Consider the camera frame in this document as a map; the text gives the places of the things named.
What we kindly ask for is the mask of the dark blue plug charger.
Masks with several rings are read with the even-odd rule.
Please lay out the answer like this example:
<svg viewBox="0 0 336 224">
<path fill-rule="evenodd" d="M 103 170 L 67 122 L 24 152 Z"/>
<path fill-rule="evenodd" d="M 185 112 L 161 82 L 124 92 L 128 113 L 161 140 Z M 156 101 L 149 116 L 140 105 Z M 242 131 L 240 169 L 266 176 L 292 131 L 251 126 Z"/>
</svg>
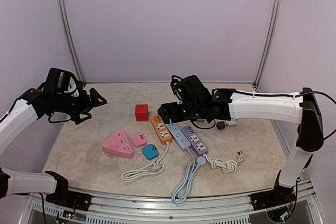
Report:
<svg viewBox="0 0 336 224">
<path fill-rule="evenodd" d="M 224 130 L 226 128 L 226 123 L 225 121 L 218 121 L 216 123 L 216 128 L 221 131 L 221 130 Z"/>
</svg>

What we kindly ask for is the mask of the white cube plug adapter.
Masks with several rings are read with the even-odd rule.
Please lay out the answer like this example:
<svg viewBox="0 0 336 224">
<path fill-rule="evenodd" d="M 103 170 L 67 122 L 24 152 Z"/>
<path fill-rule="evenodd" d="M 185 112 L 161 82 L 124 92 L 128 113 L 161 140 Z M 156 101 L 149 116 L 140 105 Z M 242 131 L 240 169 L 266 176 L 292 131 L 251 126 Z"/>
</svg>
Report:
<svg viewBox="0 0 336 224">
<path fill-rule="evenodd" d="M 237 120 L 236 119 L 226 120 L 225 124 L 227 125 L 227 127 L 236 127 Z"/>
</svg>

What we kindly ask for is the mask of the purple power strip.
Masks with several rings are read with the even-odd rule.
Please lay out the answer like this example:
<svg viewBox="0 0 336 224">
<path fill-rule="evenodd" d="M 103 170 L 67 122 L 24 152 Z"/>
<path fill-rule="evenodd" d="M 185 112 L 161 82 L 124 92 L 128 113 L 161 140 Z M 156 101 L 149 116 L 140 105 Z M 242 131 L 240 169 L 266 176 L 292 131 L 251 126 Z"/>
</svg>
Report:
<svg viewBox="0 0 336 224">
<path fill-rule="evenodd" d="M 198 137 L 196 131 L 191 126 L 187 125 L 183 127 L 182 132 L 191 143 L 191 149 L 193 150 L 193 152 L 196 154 L 197 157 L 208 154 L 208 147 Z"/>
</svg>

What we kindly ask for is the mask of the light blue power strip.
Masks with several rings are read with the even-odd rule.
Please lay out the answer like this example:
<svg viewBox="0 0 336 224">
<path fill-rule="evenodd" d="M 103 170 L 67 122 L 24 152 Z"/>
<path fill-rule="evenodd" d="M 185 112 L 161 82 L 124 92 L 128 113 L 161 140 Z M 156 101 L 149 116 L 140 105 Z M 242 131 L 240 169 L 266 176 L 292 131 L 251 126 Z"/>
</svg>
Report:
<svg viewBox="0 0 336 224">
<path fill-rule="evenodd" d="M 166 127 L 182 151 L 186 151 L 191 147 L 191 143 L 176 123 L 169 123 Z"/>
</svg>

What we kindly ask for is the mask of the pink triangular socket base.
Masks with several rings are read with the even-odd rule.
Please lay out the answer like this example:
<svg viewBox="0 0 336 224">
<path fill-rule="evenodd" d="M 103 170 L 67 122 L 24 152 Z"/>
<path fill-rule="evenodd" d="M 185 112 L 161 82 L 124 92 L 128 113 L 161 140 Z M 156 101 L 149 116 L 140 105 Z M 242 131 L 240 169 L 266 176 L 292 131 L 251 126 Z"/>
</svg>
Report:
<svg viewBox="0 0 336 224">
<path fill-rule="evenodd" d="M 134 156 L 133 148 L 124 129 L 119 129 L 102 143 L 102 150 L 124 158 Z"/>
</svg>

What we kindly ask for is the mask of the red cube plug adapter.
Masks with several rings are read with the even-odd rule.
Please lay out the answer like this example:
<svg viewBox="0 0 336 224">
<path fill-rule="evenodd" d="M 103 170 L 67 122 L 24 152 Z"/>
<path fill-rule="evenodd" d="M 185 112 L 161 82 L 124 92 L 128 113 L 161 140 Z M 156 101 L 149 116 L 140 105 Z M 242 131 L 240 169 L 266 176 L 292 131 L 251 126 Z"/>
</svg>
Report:
<svg viewBox="0 0 336 224">
<path fill-rule="evenodd" d="M 148 121 L 151 114 L 151 107 L 148 104 L 136 104 L 134 114 L 137 122 Z"/>
</svg>

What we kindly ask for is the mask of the orange power strip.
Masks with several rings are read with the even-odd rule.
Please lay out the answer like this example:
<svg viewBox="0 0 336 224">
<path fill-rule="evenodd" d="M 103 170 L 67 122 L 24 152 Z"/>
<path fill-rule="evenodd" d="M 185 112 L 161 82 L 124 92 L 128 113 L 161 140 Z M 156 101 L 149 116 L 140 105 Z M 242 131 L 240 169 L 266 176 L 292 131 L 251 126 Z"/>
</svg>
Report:
<svg viewBox="0 0 336 224">
<path fill-rule="evenodd" d="M 159 115 L 150 116 L 150 122 L 155 130 L 155 133 L 162 145 L 166 145 L 167 143 L 171 144 L 173 139 L 172 136 L 164 124 L 162 118 Z"/>
</svg>

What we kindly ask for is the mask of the pink square plug adapter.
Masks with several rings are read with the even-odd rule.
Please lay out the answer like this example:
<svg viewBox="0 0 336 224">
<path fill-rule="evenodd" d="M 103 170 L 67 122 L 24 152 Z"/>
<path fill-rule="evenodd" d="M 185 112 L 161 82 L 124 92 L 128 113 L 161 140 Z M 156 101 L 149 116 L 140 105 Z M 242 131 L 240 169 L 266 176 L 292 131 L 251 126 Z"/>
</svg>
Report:
<svg viewBox="0 0 336 224">
<path fill-rule="evenodd" d="M 132 135 L 131 140 L 133 142 L 133 145 L 137 148 L 147 145 L 147 140 L 143 133 L 137 133 L 137 134 Z"/>
</svg>

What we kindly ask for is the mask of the blue square plug adapter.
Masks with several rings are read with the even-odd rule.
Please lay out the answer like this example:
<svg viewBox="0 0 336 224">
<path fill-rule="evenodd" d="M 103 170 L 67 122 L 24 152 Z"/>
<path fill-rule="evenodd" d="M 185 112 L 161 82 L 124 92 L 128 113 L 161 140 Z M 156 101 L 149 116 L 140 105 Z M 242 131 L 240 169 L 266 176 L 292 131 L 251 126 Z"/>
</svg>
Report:
<svg viewBox="0 0 336 224">
<path fill-rule="evenodd" d="M 142 148 L 142 154 L 147 160 L 153 160 L 159 156 L 159 151 L 153 144 L 148 144 Z"/>
</svg>

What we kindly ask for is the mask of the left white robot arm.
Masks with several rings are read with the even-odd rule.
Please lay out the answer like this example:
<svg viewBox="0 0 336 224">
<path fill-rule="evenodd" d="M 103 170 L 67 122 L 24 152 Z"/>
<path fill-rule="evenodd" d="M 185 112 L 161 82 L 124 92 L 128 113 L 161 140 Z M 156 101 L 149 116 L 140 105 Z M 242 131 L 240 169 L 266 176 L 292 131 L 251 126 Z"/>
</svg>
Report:
<svg viewBox="0 0 336 224">
<path fill-rule="evenodd" d="M 93 108 L 107 104 L 98 91 L 91 88 L 74 93 L 46 93 L 39 89 L 29 89 L 15 100 L 13 106 L 1 118 L 1 152 L 31 124 L 47 115 L 64 113 L 76 125 L 92 117 Z M 68 181 L 55 172 L 31 173 L 1 168 L 1 197 L 41 193 L 52 195 L 66 206 L 73 201 L 73 193 L 68 190 Z"/>
</svg>

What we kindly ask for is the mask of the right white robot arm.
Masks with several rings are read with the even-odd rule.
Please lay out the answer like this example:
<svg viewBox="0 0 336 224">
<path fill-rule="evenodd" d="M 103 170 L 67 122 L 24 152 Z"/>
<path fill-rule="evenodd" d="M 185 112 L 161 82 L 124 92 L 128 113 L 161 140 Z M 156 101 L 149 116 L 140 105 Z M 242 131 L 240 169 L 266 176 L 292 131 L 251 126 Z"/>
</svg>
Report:
<svg viewBox="0 0 336 224">
<path fill-rule="evenodd" d="M 288 198 L 288 188 L 295 185 L 311 156 L 327 139 L 315 99 L 318 92 L 310 88 L 284 94 L 235 89 L 217 89 L 213 93 L 207 89 L 201 92 L 178 89 L 178 93 L 181 95 L 181 103 L 164 103 L 158 109 L 158 114 L 166 124 L 197 119 L 204 119 L 208 123 L 215 120 L 262 119 L 298 125 L 298 138 L 279 172 L 277 187 L 268 194 L 273 205 L 279 205 Z"/>
</svg>

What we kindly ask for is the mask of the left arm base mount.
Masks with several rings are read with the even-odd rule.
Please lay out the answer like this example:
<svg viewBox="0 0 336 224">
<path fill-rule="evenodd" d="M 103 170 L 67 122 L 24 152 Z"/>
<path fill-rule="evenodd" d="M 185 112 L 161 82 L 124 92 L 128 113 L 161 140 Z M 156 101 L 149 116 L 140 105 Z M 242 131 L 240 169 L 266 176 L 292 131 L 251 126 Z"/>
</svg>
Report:
<svg viewBox="0 0 336 224">
<path fill-rule="evenodd" d="M 88 211 L 92 196 L 69 190 L 68 185 L 66 179 L 58 180 L 55 192 L 47 194 L 46 201 L 73 210 Z"/>
</svg>

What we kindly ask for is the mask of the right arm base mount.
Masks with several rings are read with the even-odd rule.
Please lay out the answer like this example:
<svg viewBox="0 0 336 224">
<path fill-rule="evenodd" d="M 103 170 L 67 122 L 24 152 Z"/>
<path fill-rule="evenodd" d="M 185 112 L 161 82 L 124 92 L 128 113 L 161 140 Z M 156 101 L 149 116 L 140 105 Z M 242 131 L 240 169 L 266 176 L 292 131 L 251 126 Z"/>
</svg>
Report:
<svg viewBox="0 0 336 224">
<path fill-rule="evenodd" d="M 253 193 L 250 200 L 254 210 L 272 208 L 295 200 L 294 187 L 283 187 L 278 182 L 273 189 Z"/>
</svg>

